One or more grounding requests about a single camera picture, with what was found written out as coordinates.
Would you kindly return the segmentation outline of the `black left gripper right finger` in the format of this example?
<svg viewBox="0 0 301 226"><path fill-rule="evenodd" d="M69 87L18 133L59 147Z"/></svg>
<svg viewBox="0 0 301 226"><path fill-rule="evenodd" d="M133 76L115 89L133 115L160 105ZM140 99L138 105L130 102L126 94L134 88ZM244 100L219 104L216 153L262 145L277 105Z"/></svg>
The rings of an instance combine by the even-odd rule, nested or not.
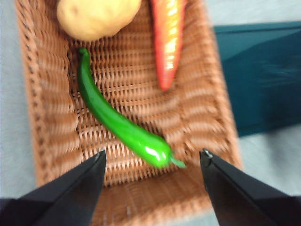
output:
<svg viewBox="0 0 301 226"><path fill-rule="evenodd" d="M289 196L229 164L200 153L205 190L221 226L299 226L301 198Z"/></svg>

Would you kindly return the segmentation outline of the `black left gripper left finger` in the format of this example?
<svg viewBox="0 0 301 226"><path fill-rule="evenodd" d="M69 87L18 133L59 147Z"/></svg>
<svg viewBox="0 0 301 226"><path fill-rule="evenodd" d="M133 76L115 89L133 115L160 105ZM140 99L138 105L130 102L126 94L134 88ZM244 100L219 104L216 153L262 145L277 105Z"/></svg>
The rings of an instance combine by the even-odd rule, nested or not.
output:
<svg viewBox="0 0 301 226"><path fill-rule="evenodd" d="M104 150L19 198L0 200L2 226L88 226L103 189Z"/></svg>

